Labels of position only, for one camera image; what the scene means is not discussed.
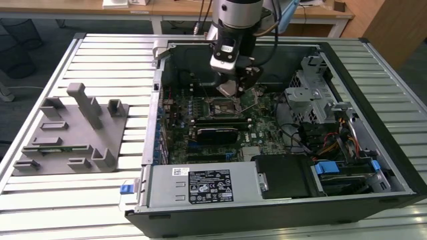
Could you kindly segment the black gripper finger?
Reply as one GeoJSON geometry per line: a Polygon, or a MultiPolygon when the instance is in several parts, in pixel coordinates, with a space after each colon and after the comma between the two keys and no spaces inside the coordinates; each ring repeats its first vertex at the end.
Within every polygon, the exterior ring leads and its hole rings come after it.
{"type": "Polygon", "coordinates": [[[237,69],[235,73],[235,83],[237,83],[237,89],[235,89],[235,97],[241,97],[245,94],[245,82],[246,82],[246,70],[243,68],[237,69]]]}
{"type": "Polygon", "coordinates": [[[241,96],[255,85],[262,75],[263,75],[263,68],[261,66],[249,66],[242,70],[241,96]]]}

